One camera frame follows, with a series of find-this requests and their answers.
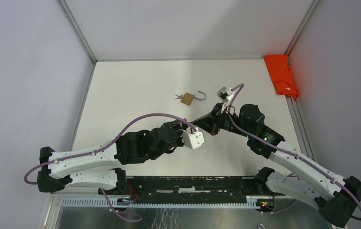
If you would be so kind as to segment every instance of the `red wire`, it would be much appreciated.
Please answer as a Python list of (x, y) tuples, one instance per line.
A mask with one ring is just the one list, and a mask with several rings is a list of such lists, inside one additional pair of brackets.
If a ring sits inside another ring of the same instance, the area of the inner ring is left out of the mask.
[(137, 201), (137, 193), (134, 191), (134, 189), (130, 186), (128, 186), (130, 188), (130, 198), (133, 196), (132, 193), (134, 192), (134, 195), (136, 195), (136, 198), (134, 199), (134, 203)]

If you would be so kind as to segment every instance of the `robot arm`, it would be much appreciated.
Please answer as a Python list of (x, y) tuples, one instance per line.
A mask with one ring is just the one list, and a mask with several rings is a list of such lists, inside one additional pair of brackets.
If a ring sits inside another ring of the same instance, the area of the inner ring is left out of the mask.
[(230, 91), (220, 90), (218, 95), (223, 102), (216, 104), (207, 115), (193, 121), (193, 125), (211, 135), (224, 129), (247, 136), (247, 145), (253, 152), (282, 165), (300, 178), (300, 181), (295, 180), (265, 167), (260, 177), (269, 190), (305, 202), (317, 209), (328, 222), (344, 227), (358, 206), (344, 189), (360, 201), (361, 182), (352, 176), (345, 179), (295, 149), (282, 135), (265, 125), (265, 115), (257, 105), (245, 104), (239, 115), (231, 114), (228, 104), (229, 98), (234, 95)]
[(171, 122), (151, 131), (128, 132), (113, 144), (108, 141), (87, 149), (55, 152), (50, 147), (44, 147), (40, 150), (40, 163), (53, 163), (43, 166), (38, 172), (37, 186), (41, 192), (56, 192), (65, 187), (126, 188), (123, 170), (106, 172), (91, 169), (140, 164), (149, 159), (155, 160), (164, 153), (170, 154), (177, 147), (195, 149), (204, 143), (203, 134), (198, 128), (192, 131), (186, 125), (178, 129), (174, 125), (178, 126)]
[(224, 129), (248, 137), (247, 145), (253, 152), (284, 166), (300, 178), (295, 180), (264, 167), (255, 178), (266, 184), (270, 191), (301, 200), (317, 209), (328, 222), (344, 227), (361, 199), (360, 181), (355, 177), (344, 179), (295, 149), (282, 135), (265, 125), (265, 115), (257, 105), (245, 104), (239, 115), (231, 114), (229, 105), (236, 97), (232, 88), (223, 87), (217, 95), (222, 103), (217, 103), (210, 113), (193, 121), (195, 130), (174, 121), (151, 131), (127, 132), (115, 142), (84, 150), (54, 152), (49, 147), (42, 148), (41, 171), (37, 176), (39, 190), (55, 192), (69, 186), (107, 190), (127, 188), (124, 170), (106, 172), (91, 169), (144, 163), (182, 146), (195, 149), (204, 143), (200, 129), (211, 135)]

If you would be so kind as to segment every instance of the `gray wall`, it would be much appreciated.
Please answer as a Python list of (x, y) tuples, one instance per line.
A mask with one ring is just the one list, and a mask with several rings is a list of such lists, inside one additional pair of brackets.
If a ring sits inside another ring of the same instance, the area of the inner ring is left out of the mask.
[(290, 65), (319, 162), (361, 180), (361, 1), (322, 1)]
[(0, 0), (0, 228), (38, 228), (48, 194), (23, 175), (69, 149), (91, 69), (56, 1)]
[(98, 60), (283, 53), (312, 0), (67, 0)]

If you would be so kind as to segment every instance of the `white floor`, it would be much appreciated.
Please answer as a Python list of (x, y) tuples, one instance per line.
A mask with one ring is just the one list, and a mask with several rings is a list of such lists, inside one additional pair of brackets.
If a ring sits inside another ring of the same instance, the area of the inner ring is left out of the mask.
[[(192, 121), (212, 110), (219, 102), (216, 92), (222, 87), (245, 87), (234, 106), (259, 105), (265, 124), (298, 148), (297, 136), (284, 96), (276, 95), (264, 60), (98, 62), (89, 88), (76, 134), (74, 149), (96, 146), (113, 139), (131, 120), (148, 113), (168, 113)], [(205, 101), (191, 106), (174, 100), (189, 92)], [(129, 131), (150, 130), (169, 118), (144, 119)], [(282, 173), (283, 167), (253, 153), (247, 138), (220, 131), (205, 133), (206, 143), (195, 150), (178, 148), (157, 160), (122, 166), (130, 176), (245, 176), (255, 175), (264, 166)]]

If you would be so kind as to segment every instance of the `orange cloth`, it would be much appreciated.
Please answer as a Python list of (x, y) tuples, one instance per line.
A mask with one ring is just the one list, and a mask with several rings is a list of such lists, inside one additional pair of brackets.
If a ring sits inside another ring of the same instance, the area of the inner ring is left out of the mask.
[(286, 55), (266, 55), (264, 59), (276, 93), (298, 98), (300, 93), (293, 83), (288, 58)]

